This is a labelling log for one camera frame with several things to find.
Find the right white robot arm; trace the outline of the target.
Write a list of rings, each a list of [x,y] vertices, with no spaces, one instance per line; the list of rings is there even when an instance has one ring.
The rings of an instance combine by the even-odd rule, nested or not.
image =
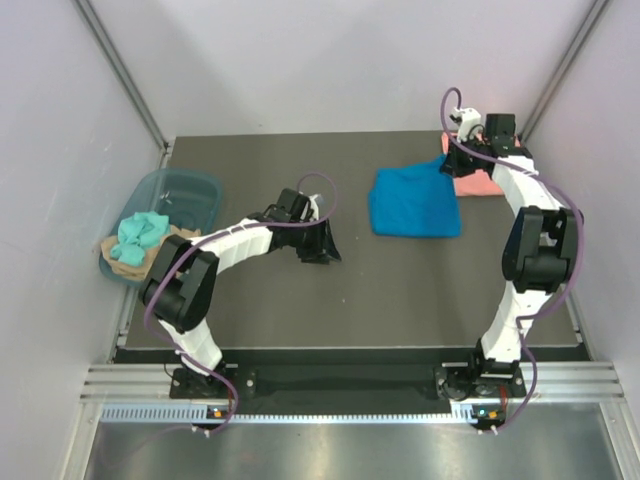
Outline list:
[[[514,373],[534,321],[564,301],[582,259],[583,219],[540,178],[531,154],[514,140],[460,143],[451,135],[443,171],[463,177],[477,170],[502,190],[514,215],[501,259],[504,293],[466,372],[469,388],[487,396]]]

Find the blue t shirt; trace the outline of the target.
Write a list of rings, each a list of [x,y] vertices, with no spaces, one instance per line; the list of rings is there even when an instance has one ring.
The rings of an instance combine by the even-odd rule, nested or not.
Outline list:
[[[462,223],[453,179],[430,162],[380,168],[368,195],[372,231],[381,236],[456,238]]]

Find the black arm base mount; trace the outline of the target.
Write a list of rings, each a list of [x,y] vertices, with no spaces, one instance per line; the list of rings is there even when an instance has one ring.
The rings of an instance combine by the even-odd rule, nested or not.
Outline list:
[[[473,381],[464,364],[440,365],[302,365],[222,367],[219,374],[234,385],[244,401],[292,393],[320,396],[324,393],[411,394],[424,400],[522,397],[522,376],[513,381]]]

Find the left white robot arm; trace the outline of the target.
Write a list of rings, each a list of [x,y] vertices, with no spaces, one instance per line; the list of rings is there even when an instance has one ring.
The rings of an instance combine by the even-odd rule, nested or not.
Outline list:
[[[139,290],[140,301],[177,347],[193,372],[192,384],[205,396],[226,387],[219,365],[223,354],[206,321],[217,276],[253,257],[290,247],[303,263],[339,262],[330,222],[320,215],[319,194],[282,190],[264,211],[213,234],[184,239],[170,235],[162,244]]]

